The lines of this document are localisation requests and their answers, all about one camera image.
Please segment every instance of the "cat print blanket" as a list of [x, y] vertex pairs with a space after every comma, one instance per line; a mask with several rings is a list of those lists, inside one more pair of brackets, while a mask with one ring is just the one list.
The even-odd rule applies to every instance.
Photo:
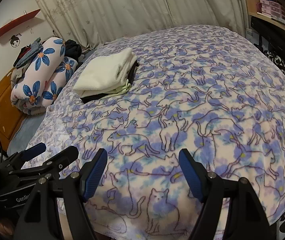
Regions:
[[[285, 211], [283, 73], [238, 34], [206, 25], [115, 41], [87, 63], [128, 47], [139, 63], [132, 89], [83, 104], [73, 91], [80, 67], [28, 145], [43, 142], [46, 152], [24, 167], [74, 145], [79, 158], [65, 177], [105, 148], [108, 164], [85, 205], [94, 229], [117, 240], [185, 240], [202, 207], [179, 166], [187, 148], [208, 171], [247, 177], [274, 223]], [[64, 212], [62, 201], [59, 207]], [[216, 239], [227, 212], [228, 200]]]

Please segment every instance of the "curtain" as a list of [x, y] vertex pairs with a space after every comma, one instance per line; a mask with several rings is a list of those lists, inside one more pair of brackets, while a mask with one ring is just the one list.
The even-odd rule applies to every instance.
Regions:
[[245, 0], [36, 0], [55, 34], [87, 47], [181, 25], [227, 27], [244, 36]]

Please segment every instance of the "white folded towel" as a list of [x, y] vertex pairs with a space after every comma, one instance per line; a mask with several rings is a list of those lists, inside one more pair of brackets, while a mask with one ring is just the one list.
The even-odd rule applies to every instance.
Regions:
[[137, 56], [132, 48], [117, 54], [96, 57], [85, 67], [73, 89], [83, 98], [124, 86], [136, 60]]

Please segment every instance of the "white wall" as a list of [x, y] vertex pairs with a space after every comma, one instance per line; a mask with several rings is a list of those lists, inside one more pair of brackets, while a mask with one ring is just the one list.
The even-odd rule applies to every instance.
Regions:
[[[27, 13], [39, 9], [35, 0], [2, 0], [0, 3], [0, 28], [6, 23]], [[20, 44], [13, 48], [10, 44], [12, 35], [20, 33]], [[35, 18], [22, 23], [0, 37], [0, 80], [13, 67], [20, 49], [32, 43], [36, 38], [50, 37], [52, 30], [40, 11]]]

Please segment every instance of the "silver bolt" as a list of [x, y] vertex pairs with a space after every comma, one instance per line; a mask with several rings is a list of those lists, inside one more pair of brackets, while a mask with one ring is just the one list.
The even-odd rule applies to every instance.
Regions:
[[210, 172], [208, 172], [208, 177], [211, 178], [211, 179], [214, 179], [215, 177], [217, 177], [217, 174], [212, 172], [212, 171], [210, 171]]
[[39, 184], [44, 184], [45, 182], [46, 182], [46, 178], [40, 178], [39, 180], [38, 180], [38, 182], [39, 182]]
[[242, 184], [247, 184], [248, 183], [248, 180], [246, 178], [240, 178], [240, 182]]
[[70, 177], [72, 177], [73, 179], [77, 178], [79, 176], [79, 173], [77, 171], [74, 171], [70, 174]]

